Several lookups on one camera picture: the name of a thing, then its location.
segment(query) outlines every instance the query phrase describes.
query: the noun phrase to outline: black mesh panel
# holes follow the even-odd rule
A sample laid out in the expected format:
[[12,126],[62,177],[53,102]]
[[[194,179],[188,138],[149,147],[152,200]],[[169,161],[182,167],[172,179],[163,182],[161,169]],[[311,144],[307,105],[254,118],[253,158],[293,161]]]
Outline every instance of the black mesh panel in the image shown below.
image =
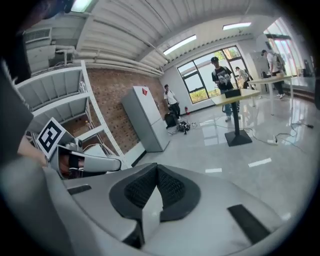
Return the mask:
[[135,206],[142,209],[156,187],[156,174],[157,168],[154,168],[132,181],[124,189],[125,197]]
[[160,169],[158,170],[157,187],[162,197],[163,209],[182,199],[186,191],[185,185],[180,180]]

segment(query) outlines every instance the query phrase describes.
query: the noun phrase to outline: white refrigerator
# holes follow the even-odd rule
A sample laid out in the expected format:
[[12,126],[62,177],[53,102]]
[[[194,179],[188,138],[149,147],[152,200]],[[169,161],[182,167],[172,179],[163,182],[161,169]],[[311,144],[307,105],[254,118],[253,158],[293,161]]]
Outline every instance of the white refrigerator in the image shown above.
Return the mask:
[[164,151],[170,137],[149,88],[134,86],[121,102],[144,149]]

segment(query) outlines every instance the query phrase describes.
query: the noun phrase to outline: black table stand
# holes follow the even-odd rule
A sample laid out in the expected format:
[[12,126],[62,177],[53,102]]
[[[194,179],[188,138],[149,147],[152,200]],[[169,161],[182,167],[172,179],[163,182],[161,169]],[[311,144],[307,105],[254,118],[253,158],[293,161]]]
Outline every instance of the black table stand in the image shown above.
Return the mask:
[[233,112],[235,131],[227,132],[224,134],[229,147],[251,143],[252,140],[250,139],[249,135],[245,132],[245,130],[239,129],[237,103],[232,102],[231,106],[232,106],[232,112]]

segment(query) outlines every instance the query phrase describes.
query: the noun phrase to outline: person in white t-shirt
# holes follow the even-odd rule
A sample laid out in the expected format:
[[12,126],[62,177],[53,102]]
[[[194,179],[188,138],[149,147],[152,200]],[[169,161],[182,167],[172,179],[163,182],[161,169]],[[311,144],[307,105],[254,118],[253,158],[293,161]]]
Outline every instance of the person in white t-shirt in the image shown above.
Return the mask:
[[[265,56],[268,60],[270,74],[273,77],[275,77],[278,73],[282,73],[284,71],[280,56],[271,52],[267,52],[266,50],[262,50],[262,55]],[[285,96],[284,90],[282,88],[283,81],[275,82],[273,84],[278,90],[277,97],[282,99]]]
[[168,105],[168,108],[171,108],[172,111],[174,112],[176,118],[180,122],[180,107],[179,107],[179,101],[176,98],[176,95],[169,90],[169,85],[164,86],[165,92],[164,92],[164,100],[165,103]]

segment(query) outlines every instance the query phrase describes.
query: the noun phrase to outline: black bag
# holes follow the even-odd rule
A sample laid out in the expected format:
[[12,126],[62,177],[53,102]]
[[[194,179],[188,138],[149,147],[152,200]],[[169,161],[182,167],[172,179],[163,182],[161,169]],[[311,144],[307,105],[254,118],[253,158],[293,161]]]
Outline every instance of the black bag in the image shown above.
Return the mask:
[[165,114],[164,120],[166,122],[167,127],[174,127],[177,125],[173,115],[174,114],[172,114],[172,113]]

